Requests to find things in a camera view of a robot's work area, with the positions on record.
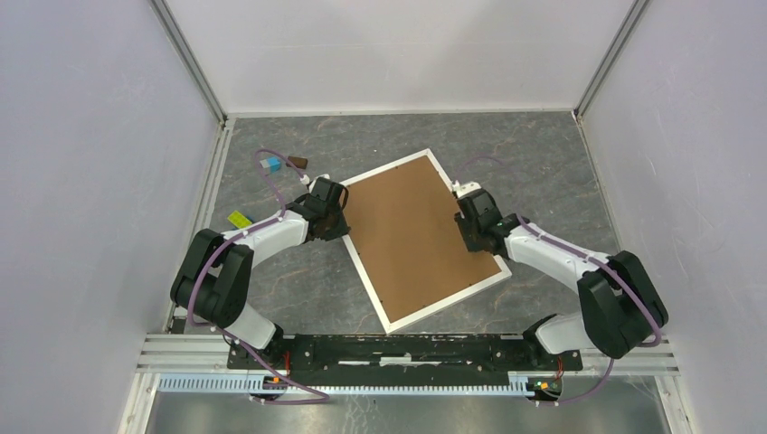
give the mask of white frame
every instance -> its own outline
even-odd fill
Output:
[[[434,156],[434,154],[431,152],[430,149],[424,149],[420,152],[416,152],[415,154],[406,156],[404,158],[400,158],[399,160],[396,160],[396,161],[392,161],[391,163],[387,165],[382,165],[381,167],[377,167],[369,172],[365,172],[361,175],[353,176],[345,181],[342,181],[341,184],[348,186],[348,185],[357,183],[359,181],[362,181],[363,179],[381,174],[390,169],[394,169],[397,165],[403,165],[412,160],[415,160],[416,158],[421,158],[422,156],[426,156],[429,158],[431,165],[434,166],[434,168],[437,170],[437,173],[440,175],[440,178],[442,178],[442,181],[445,182],[445,185],[447,186],[448,190],[450,190],[451,188],[450,178],[448,177],[448,174],[445,173],[445,170],[442,168],[442,166],[440,165],[440,162],[437,161],[437,158]],[[370,281],[370,277],[367,275],[367,271],[365,271],[365,266],[360,260],[359,253],[357,253],[357,249],[354,243],[352,242],[352,239],[348,235],[345,235],[343,240],[344,240],[344,245],[346,245],[346,249],[349,250],[349,256],[352,258],[352,262],[354,262],[355,264],[357,273],[359,273],[359,276],[362,279],[363,286],[365,286],[365,292],[367,292],[367,295],[370,297],[370,301],[373,302],[373,308],[375,309],[375,313],[378,315],[378,319],[381,321],[383,330],[385,331],[387,335],[401,328],[404,328],[418,321],[421,321],[423,318],[427,316],[433,315],[444,308],[450,307],[460,302],[461,300],[469,298],[477,294],[478,292],[484,289],[490,288],[493,285],[496,285],[497,283],[500,283],[511,277],[511,270],[508,269],[508,265],[499,256],[494,256],[493,259],[496,261],[496,264],[498,265],[498,268],[500,269],[500,272],[498,272],[497,274],[489,278],[486,278],[478,283],[475,283],[474,285],[468,288],[464,288],[461,291],[451,296],[445,297],[436,303],[433,303],[416,312],[413,312],[412,314],[402,319],[398,319],[397,321],[391,322],[389,321],[389,316],[386,315],[386,312],[384,311],[384,306],[381,304],[378,294],[375,292],[375,288],[373,288],[373,282]]]

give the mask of white wall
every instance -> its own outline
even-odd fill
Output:
[[[230,112],[571,109],[630,0],[168,0]]]
[[[115,432],[216,123],[146,1],[0,6],[0,432]]]
[[[767,423],[767,3],[652,2],[585,116],[702,433]]]

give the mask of metal corner post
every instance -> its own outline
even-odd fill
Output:
[[[186,70],[189,71],[189,75],[192,76],[194,84],[203,95],[208,108],[211,110],[216,119],[218,119],[218,121],[223,124],[226,122],[226,112],[223,110],[221,103],[216,98],[215,93],[213,93],[211,84],[205,78],[205,74],[203,74],[203,70],[200,68],[200,64],[194,57],[192,49],[189,47],[189,43],[186,42],[184,34],[181,32],[181,28],[179,28],[178,23],[173,17],[173,13],[171,12],[166,0],[149,0],[149,3],[152,5],[152,9],[155,10],[157,18],[160,20],[163,28],[165,28],[168,39],[170,39],[170,42],[174,45],[176,52],[178,52],[178,57],[181,58],[181,61],[186,67]]]
[[[633,33],[634,28],[636,28],[639,19],[644,15],[649,3],[650,0],[634,0],[631,8],[629,8],[629,12],[623,19],[623,23],[620,24],[618,32],[615,34],[615,37],[612,38],[610,47],[607,49],[607,52],[604,53],[604,57],[602,58],[597,71],[594,72],[592,80],[586,87],[586,91],[583,93],[581,100],[578,101],[578,105],[575,106],[573,114],[576,118],[580,119],[592,104],[597,91],[610,73],[612,65],[615,63],[616,59],[618,59],[620,52],[626,45],[626,41],[631,36],[631,33]]]

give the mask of gray marble surface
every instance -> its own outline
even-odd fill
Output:
[[[226,217],[234,210],[254,221],[278,210],[254,168],[253,153],[262,147],[304,156],[310,176],[329,173],[336,180],[425,148],[450,176],[473,156],[494,156],[506,167],[479,161],[463,177],[480,182],[502,212],[521,212],[583,247],[617,251],[589,157],[569,113],[238,119],[212,229],[231,229]],[[270,177],[288,200],[304,192],[291,170],[283,167]],[[402,332],[520,332],[543,316],[578,310],[571,290],[535,269],[509,265],[514,274],[510,280]],[[249,302],[288,334],[383,332],[341,240],[314,241],[268,259],[252,272]]]

